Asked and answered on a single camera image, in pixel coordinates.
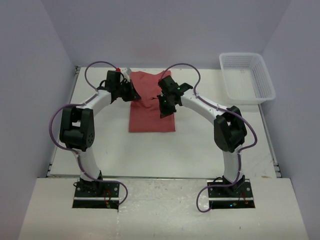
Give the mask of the red t shirt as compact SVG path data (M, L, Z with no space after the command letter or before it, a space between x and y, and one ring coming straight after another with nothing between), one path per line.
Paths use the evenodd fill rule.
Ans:
M143 71L133 71L130 79L140 100L130 104L129 125L130 133L170 133L176 131L175 116L160 118L160 105L157 98L161 94L158 82L161 76L170 76L171 72L161 71L151 74Z

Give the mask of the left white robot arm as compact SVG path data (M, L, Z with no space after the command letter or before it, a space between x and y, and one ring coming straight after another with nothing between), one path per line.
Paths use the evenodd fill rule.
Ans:
M95 116L118 98L124 102L141 99L130 79L130 73L130 68L109 70L92 97L62 110L59 140L76 157L80 168L80 186L94 197L101 195L104 190L102 172L92 148L95 141Z

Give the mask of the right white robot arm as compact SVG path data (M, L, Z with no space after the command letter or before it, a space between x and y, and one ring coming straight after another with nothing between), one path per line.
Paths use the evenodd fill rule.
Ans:
M179 85L171 76L159 80L158 86L161 89L157 96L160 118L173 115L178 105L196 112L212 124L213 139L216 146L222 150L224 161L222 184L219 187L223 187L227 196L235 196L245 182L239 163L239 150L245 142L247 129L239 108L221 108L198 95L190 84Z

